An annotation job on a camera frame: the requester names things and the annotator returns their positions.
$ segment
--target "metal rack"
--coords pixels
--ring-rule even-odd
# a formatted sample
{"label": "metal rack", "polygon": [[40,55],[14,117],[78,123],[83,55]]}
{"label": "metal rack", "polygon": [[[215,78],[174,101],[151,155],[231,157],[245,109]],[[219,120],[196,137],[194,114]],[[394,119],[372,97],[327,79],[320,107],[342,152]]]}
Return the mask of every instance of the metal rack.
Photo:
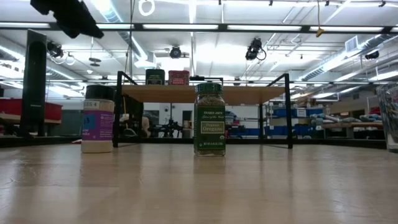
{"label": "metal rack", "polygon": [[[113,147],[118,147],[120,142],[136,142],[136,143],[141,143],[141,142],[153,142],[153,143],[192,143],[193,139],[166,139],[166,138],[142,138],[140,135],[138,135],[136,138],[129,138],[129,139],[124,139],[119,137],[119,115],[121,112],[121,99],[122,99],[122,79],[126,78],[128,81],[131,83],[135,84],[135,81],[128,77],[124,72],[119,71],[118,72],[118,79],[117,79],[117,85],[116,85],[116,96],[115,96],[115,110],[114,110],[114,115],[115,115],[115,120],[114,120],[114,128],[113,128]],[[280,77],[276,78],[273,82],[268,84],[266,87],[270,87],[273,84],[277,83],[279,80],[284,79],[285,87],[284,87],[284,93],[285,93],[285,104],[286,104],[286,114],[287,114],[287,129],[288,129],[288,135],[287,139],[266,139],[264,138],[264,117],[259,116],[259,138],[258,139],[229,139],[227,141],[227,144],[287,144],[287,147],[289,149],[293,148],[293,139],[292,139],[292,115],[291,113],[288,113],[290,111],[290,88],[289,88],[289,74],[285,73],[281,75]],[[258,106],[259,114],[263,114],[263,103],[259,104]],[[139,129],[142,128],[142,112],[143,112],[143,107],[141,109],[140,114],[136,114],[136,119],[139,122]]]}

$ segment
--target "green lid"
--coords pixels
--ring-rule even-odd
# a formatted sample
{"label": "green lid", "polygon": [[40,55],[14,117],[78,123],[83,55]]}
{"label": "green lid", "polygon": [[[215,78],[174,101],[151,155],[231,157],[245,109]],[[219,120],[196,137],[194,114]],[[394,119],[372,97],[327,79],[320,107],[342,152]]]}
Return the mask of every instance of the green lid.
{"label": "green lid", "polygon": [[222,93],[223,86],[217,83],[201,83],[196,85],[195,92],[200,93]]}

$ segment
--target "purple label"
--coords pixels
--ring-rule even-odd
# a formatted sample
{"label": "purple label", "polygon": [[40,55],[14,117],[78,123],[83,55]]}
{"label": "purple label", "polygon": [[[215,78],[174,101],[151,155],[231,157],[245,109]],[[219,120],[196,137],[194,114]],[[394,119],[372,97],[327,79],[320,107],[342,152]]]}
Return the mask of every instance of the purple label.
{"label": "purple label", "polygon": [[112,140],[113,113],[109,111],[84,111],[82,140]]}

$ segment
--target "green box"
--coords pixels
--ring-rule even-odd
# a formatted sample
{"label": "green box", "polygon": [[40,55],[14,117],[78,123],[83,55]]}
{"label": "green box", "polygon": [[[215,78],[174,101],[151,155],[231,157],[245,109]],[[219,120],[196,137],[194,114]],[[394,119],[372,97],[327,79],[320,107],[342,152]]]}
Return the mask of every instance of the green box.
{"label": "green box", "polygon": [[164,85],[165,72],[163,69],[147,69],[145,71],[146,85]]}

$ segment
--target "wooden shelf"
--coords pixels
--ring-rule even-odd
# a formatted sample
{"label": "wooden shelf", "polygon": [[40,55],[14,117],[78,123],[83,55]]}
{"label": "wooden shelf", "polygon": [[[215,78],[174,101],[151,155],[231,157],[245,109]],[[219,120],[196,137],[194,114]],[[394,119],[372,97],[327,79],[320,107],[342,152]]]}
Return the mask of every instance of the wooden shelf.
{"label": "wooden shelf", "polygon": [[[194,103],[194,86],[124,85],[124,94],[145,103]],[[228,105],[262,104],[284,93],[284,87],[224,86],[223,98]]]}
{"label": "wooden shelf", "polygon": [[[14,115],[14,114],[0,114],[0,118],[5,119],[8,122],[13,124],[19,124],[21,120],[21,116]],[[45,124],[61,124],[61,120],[52,120],[52,119],[45,119]]]}

